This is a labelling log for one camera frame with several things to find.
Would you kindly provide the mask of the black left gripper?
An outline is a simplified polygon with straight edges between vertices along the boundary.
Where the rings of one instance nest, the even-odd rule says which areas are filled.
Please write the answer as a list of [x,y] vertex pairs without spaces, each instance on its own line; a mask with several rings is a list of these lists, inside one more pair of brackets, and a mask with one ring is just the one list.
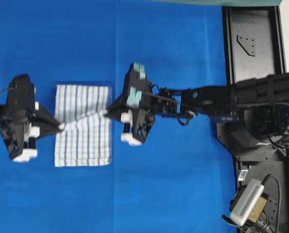
[[13,162],[36,158],[36,139],[64,129],[63,123],[35,101],[35,86],[27,74],[18,75],[9,83],[2,119],[0,134]]

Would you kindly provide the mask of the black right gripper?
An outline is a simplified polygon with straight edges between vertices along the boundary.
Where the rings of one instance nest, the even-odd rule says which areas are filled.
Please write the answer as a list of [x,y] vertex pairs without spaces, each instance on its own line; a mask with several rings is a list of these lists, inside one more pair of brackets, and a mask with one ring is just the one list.
[[124,124],[121,141],[140,146],[155,123],[152,107],[153,85],[144,65],[131,63],[125,75],[123,93],[105,110],[104,116]]

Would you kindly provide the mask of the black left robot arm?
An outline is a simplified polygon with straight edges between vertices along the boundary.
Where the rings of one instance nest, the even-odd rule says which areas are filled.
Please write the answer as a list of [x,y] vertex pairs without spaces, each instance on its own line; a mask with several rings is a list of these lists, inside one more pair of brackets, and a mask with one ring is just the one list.
[[36,158],[36,140],[63,129],[64,125],[35,100],[35,85],[28,74],[15,76],[0,91],[0,134],[11,161],[26,163]]

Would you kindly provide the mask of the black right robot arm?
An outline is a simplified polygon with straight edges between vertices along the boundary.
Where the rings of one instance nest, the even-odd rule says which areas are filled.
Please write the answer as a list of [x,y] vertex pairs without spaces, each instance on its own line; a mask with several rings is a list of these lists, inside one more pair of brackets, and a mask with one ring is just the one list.
[[186,126],[200,114],[221,123],[243,124],[257,141],[288,149],[289,73],[178,90],[153,84],[144,66],[132,63],[122,93],[104,115],[124,125],[122,141],[141,145],[156,116],[174,118]]

